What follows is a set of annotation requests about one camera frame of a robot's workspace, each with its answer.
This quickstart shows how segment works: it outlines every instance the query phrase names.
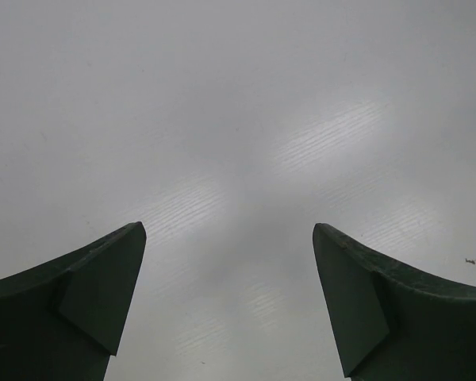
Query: black plastic part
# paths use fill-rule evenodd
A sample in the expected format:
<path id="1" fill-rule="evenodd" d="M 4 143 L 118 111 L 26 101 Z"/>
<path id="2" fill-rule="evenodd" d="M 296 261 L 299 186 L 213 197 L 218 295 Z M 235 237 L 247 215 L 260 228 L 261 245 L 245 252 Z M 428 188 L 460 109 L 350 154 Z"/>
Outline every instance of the black plastic part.
<path id="1" fill-rule="evenodd" d="M 418 270 L 330 225 L 313 232 L 344 376 L 476 380 L 476 287 Z"/>
<path id="2" fill-rule="evenodd" d="M 145 244 L 137 222 L 0 280 L 0 381 L 102 381 Z"/>

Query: white tabletop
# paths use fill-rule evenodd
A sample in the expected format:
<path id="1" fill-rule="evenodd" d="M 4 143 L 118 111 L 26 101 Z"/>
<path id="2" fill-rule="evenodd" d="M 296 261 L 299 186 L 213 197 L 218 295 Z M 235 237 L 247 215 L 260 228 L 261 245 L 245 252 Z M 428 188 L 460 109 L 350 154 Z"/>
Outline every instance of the white tabletop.
<path id="1" fill-rule="evenodd" d="M 138 220 L 106 381 L 342 380 L 316 222 L 476 285 L 476 0 L 0 0 L 0 278 Z"/>

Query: table surface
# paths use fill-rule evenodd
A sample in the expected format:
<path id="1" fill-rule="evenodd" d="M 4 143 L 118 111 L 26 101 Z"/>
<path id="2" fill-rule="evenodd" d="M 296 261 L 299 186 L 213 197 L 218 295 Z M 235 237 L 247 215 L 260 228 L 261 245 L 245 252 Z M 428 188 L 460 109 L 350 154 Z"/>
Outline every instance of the table surface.
<path id="1" fill-rule="evenodd" d="M 315 223 L 476 285 L 476 0 L 0 0 L 0 278 L 129 221 L 106 381 L 342 380 Z"/>

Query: gray surface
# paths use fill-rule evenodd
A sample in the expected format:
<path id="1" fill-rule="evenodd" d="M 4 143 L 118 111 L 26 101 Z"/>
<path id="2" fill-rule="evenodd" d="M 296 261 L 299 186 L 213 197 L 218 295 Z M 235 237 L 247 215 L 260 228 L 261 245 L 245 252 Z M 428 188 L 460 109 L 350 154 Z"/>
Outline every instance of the gray surface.
<path id="1" fill-rule="evenodd" d="M 135 220 L 106 381 L 341 380 L 314 223 L 476 285 L 476 0 L 0 0 L 0 278 Z"/>

